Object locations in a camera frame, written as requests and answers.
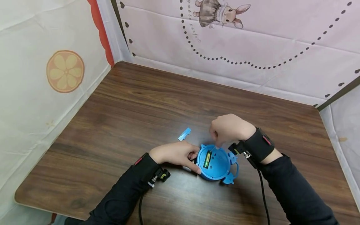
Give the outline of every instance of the orange circle print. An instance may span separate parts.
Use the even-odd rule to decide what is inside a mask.
[[[72,92],[84,78],[84,62],[76,52],[57,51],[48,61],[46,75],[55,91]]]

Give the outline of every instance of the black wrist strap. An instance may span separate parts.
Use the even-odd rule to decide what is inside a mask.
[[[235,155],[238,153],[247,152],[256,162],[263,161],[274,150],[275,146],[271,139],[260,129],[256,128],[248,140],[240,141],[238,144],[234,143],[229,147]]]
[[[157,179],[165,181],[170,177],[170,173],[167,169],[162,169],[149,155],[145,153],[140,157],[132,166],[132,170],[136,176],[143,182],[155,183]]]

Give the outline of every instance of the right hand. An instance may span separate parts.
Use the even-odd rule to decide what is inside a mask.
[[[217,148],[227,141],[247,140],[256,132],[256,127],[234,114],[218,116],[209,129]]]

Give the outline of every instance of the rabbit illustration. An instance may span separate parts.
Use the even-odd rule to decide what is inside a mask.
[[[236,15],[242,14],[250,8],[248,4],[233,9],[230,6],[221,5],[217,0],[195,1],[195,5],[200,7],[200,11],[193,12],[193,16],[199,17],[201,27],[210,25],[210,28],[213,27],[213,22],[233,23],[236,28],[243,28],[241,20],[237,19]]]

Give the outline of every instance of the left hand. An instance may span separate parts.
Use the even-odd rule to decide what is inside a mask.
[[[201,174],[200,168],[191,162],[198,155],[200,148],[187,141],[165,144],[153,148],[149,155],[158,164],[168,162],[175,165],[186,166],[197,174]]]

